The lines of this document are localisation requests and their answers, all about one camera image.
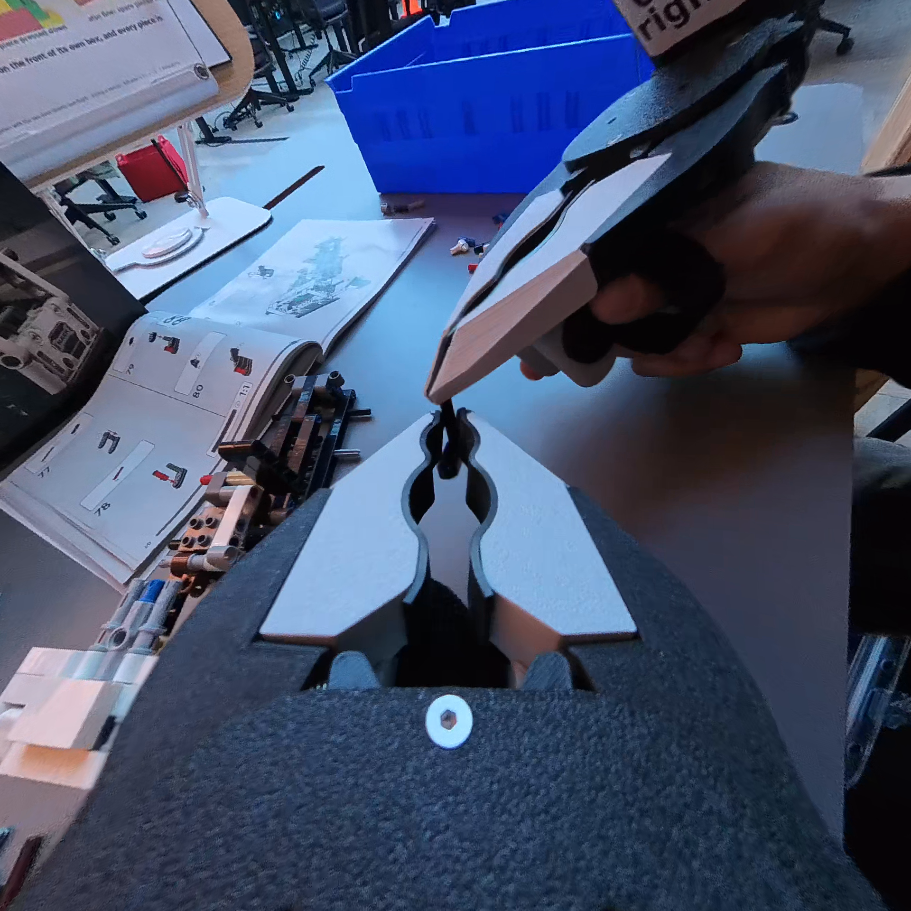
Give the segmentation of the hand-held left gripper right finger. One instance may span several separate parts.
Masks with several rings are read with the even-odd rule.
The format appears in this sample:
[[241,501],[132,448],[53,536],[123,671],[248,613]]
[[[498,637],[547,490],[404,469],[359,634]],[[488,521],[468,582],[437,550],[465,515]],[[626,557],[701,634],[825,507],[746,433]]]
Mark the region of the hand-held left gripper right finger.
[[579,645],[633,641],[637,625],[570,487],[477,413],[457,415],[479,522],[470,544],[470,606],[481,636],[509,662],[512,685],[534,660]]

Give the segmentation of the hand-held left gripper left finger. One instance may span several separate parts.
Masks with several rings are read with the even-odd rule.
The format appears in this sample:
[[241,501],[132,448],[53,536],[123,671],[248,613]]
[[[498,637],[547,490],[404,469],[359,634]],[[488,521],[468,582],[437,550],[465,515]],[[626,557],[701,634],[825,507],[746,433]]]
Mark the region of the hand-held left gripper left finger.
[[429,576],[411,492],[439,455],[439,413],[422,415],[336,482],[260,624],[260,657],[298,686],[325,655],[358,653],[393,687],[408,643],[406,612]]

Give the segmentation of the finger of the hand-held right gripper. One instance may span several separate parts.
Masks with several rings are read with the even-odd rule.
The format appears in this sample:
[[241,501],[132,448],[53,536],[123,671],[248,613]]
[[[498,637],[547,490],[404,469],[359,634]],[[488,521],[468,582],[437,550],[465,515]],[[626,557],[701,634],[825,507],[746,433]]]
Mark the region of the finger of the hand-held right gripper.
[[446,330],[446,350],[521,350],[552,332],[596,291],[586,242],[596,229],[596,182],[533,199],[501,232]]
[[442,404],[533,347],[598,290],[583,245],[670,154],[634,162],[558,212],[558,190],[530,202],[470,277],[437,350],[426,396]]

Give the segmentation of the partly built lego model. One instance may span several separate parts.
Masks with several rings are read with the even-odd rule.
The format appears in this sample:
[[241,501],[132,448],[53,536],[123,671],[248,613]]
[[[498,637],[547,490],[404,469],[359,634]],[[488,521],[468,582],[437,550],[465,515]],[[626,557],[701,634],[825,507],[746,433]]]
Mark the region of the partly built lego model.
[[303,502],[330,486],[356,393],[337,372],[288,375],[258,437],[218,445],[227,466],[202,494],[158,566],[131,582],[84,651],[32,647],[2,690],[2,779],[91,790],[159,655],[199,601]]

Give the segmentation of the small black lego piece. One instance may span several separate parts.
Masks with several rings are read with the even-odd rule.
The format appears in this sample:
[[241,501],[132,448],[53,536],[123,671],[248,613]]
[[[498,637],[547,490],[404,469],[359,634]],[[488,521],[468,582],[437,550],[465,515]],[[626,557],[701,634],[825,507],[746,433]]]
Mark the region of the small black lego piece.
[[437,463],[437,473],[441,480],[447,481],[457,477],[461,468],[462,418],[457,413],[452,399],[447,399],[440,405],[440,416],[446,433],[446,444]]

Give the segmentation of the open lego instruction booklet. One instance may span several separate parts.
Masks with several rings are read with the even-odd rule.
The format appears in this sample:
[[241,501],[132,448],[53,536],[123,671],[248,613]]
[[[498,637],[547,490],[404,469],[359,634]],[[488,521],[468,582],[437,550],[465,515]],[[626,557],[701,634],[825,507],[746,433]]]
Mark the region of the open lego instruction booklet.
[[280,371],[320,362],[432,218],[313,221],[187,315],[136,320],[86,406],[2,482],[2,511],[115,588],[148,563],[255,427]]

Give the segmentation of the black lego set box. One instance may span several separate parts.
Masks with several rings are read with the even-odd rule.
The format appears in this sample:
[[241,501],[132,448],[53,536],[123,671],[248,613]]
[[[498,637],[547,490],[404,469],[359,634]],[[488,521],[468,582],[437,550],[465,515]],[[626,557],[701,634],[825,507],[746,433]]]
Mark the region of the black lego set box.
[[60,219],[1,166],[1,469],[87,402],[147,313]]

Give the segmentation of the person's right hand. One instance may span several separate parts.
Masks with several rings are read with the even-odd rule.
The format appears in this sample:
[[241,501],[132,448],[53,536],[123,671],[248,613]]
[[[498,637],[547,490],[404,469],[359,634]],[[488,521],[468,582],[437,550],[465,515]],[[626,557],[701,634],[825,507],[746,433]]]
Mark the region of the person's right hand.
[[674,228],[725,271],[720,303],[672,353],[630,354],[644,377],[736,363],[873,301],[909,268],[910,176],[847,176],[760,163]]

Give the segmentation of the blue plastic bin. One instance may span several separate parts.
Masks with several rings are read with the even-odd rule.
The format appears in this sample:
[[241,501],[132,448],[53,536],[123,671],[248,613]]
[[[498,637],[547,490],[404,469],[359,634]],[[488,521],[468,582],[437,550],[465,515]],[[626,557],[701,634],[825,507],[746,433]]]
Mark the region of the blue plastic bin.
[[526,194],[653,65],[610,2],[423,17],[328,79],[385,194]]

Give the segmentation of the black office chair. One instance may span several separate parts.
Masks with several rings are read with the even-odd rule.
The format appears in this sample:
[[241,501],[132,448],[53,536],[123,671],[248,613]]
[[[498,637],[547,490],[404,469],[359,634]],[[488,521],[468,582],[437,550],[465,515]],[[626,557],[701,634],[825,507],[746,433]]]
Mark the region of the black office chair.
[[[97,199],[88,202],[74,199],[73,193],[88,183],[95,183],[102,189]],[[112,234],[106,225],[97,222],[94,216],[100,214],[106,222],[114,222],[116,213],[120,211],[131,211],[140,221],[148,217],[137,197],[121,195],[112,187],[109,180],[99,176],[95,170],[66,177],[54,184],[52,189],[70,226],[82,224],[90,231],[99,232],[109,245],[114,247],[120,245],[120,239]]]
[[197,143],[226,145],[244,121],[263,127],[262,110],[293,112],[315,91],[318,74],[330,76],[359,54],[356,2],[231,1],[251,42],[253,80],[232,110],[197,119]]
[[807,13],[811,22],[811,29],[815,32],[824,32],[839,37],[836,53],[837,56],[849,54],[854,46],[855,41],[851,35],[851,29],[836,20],[826,17],[823,13],[823,7],[826,1],[809,1],[807,3]]

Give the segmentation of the wooden panel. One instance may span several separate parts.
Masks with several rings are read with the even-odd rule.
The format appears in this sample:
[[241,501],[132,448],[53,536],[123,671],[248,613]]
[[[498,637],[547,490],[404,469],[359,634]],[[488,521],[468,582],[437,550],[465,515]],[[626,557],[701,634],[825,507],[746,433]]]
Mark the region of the wooden panel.
[[910,161],[910,80],[905,82],[881,128],[870,143],[861,165],[872,173]]

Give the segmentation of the wooden-top stand white base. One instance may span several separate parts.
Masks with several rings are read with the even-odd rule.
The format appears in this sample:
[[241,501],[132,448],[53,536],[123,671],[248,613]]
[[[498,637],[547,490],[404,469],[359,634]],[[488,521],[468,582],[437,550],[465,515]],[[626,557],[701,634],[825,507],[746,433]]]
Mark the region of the wooden-top stand white base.
[[61,141],[31,141],[2,148],[2,162],[33,189],[85,170],[176,129],[188,171],[188,208],[153,234],[108,258],[108,267],[140,299],[149,299],[176,279],[222,254],[264,228],[271,219],[260,206],[231,197],[205,199],[192,123],[243,97],[253,80],[250,38],[228,2],[192,2],[232,55],[213,66],[196,92],[185,87],[166,96],[164,84],[143,92],[115,117],[97,120],[88,130],[67,132]]

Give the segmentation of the person's dark clothing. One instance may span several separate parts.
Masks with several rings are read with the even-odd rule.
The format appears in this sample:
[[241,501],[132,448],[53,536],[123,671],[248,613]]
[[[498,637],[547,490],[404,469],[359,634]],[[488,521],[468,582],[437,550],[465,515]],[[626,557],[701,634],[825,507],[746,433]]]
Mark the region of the person's dark clothing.
[[[854,441],[849,664],[866,634],[910,634],[909,404]],[[910,658],[898,690],[910,695]],[[909,726],[883,727],[846,791],[849,855],[889,909],[910,908]]]

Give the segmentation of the red box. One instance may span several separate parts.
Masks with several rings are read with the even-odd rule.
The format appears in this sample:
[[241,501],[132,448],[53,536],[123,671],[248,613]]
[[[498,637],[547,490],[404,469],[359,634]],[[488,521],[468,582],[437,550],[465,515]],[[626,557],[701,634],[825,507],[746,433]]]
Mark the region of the red box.
[[116,155],[116,166],[143,203],[188,191],[186,164],[163,135],[145,147]]

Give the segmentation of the printed instruction sheet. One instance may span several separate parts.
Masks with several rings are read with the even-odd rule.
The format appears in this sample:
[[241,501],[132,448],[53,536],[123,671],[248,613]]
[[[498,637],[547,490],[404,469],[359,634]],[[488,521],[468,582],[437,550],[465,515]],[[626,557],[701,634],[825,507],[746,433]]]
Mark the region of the printed instruction sheet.
[[196,92],[231,61],[192,2],[3,1],[2,148],[88,130],[159,84]]

